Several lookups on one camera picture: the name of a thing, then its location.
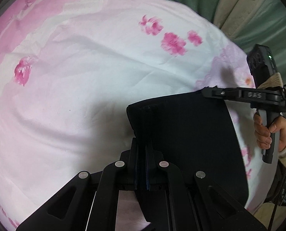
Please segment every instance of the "metal pin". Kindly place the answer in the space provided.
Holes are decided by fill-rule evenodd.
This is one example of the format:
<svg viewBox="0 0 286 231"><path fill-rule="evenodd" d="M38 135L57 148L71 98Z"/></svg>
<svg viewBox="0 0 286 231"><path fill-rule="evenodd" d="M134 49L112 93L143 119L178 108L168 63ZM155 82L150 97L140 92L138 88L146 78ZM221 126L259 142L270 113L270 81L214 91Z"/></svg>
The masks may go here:
<svg viewBox="0 0 286 231"><path fill-rule="evenodd" d="M203 179L206 176L206 174L203 171L198 171L195 173L195 175L201 179Z"/></svg>
<svg viewBox="0 0 286 231"><path fill-rule="evenodd" d="M86 177L88 177L88 173L87 172L83 171L83 172L79 173L79 178L85 179Z"/></svg>
<svg viewBox="0 0 286 231"><path fill-rule="evenodd" d="M161 167L168 167L168 166L169 166L169 163L166 162L166 161L161 161L161 162L159 163L159 166L161 166Z"/></svg>
<svg viewBox="0 0 286 231"><path fill-rule="evenodd" d="M124 165L125 165L125 163L123 161L117 161L115 163L115 166L117 166L117 167L123 167Z"/></svg>

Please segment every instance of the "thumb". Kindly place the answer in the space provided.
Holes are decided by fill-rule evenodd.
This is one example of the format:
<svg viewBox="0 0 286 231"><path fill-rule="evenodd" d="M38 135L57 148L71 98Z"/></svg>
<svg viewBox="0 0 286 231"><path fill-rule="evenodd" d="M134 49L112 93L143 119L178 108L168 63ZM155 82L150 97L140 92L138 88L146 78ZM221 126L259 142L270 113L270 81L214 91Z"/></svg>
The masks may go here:
<svg viewBox="0 0 286 231"><path fill-rule="evenodd" d="M268 129L271 133L276 133L279 130L286 129L286 119L283 116L279 116Z"/></svg>

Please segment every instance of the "device handle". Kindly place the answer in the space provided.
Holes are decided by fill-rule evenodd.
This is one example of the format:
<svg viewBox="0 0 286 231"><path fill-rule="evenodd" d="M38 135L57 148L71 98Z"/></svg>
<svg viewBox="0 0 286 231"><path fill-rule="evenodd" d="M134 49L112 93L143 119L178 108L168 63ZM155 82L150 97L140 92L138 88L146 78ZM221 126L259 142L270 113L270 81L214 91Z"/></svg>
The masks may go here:
<svg viewBox="0 0 286 231"><path fill-rule="evenodd" d="M261 109L257 110L257 113L262 118L262 124L267 128L269 128L270 125L274 122L274 120L280 116L280 113L265 111ZM271 133L270 137L272 138L272 144L270 145L270 148L262 149L262 160L268 164L272 163L274 153L278 157L280 131L277 131L276 133Z"/></svg>

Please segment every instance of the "human hand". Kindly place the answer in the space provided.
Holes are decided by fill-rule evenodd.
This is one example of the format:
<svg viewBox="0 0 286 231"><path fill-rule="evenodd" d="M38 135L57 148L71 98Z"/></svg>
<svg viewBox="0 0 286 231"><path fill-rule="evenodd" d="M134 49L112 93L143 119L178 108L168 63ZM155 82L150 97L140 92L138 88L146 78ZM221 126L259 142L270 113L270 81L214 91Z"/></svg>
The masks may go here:
<svg viewBox="0 0 286 231"><path fill-rule="evenodd" d="M286 119L283 116L276 118L269 128L262 125L262 118L257 113L254 114L253 120L255 129L254 135L257 138L259 148L269 149L272 143L270 133L280 131L279 152L284 150L286 147Z"/></svg>

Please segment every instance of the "bedsheet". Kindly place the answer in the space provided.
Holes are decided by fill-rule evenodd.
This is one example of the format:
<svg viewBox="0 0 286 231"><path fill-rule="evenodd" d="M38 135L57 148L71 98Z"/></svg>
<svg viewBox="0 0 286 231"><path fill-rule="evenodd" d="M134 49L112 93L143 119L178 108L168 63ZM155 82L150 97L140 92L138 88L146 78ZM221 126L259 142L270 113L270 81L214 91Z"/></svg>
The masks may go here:
<svg viewBox="0 0 286 231"><path fill-rule="evenodd" d="M215 85L253 87L246 54L185 5L17 0L0 17L1 223L15 230L79 171L118 160L133 137L127 105ZM262 162L250 106L227 107L254 212L277 160ZM116 230L147 224L133 192L122 192Z"/></svg>

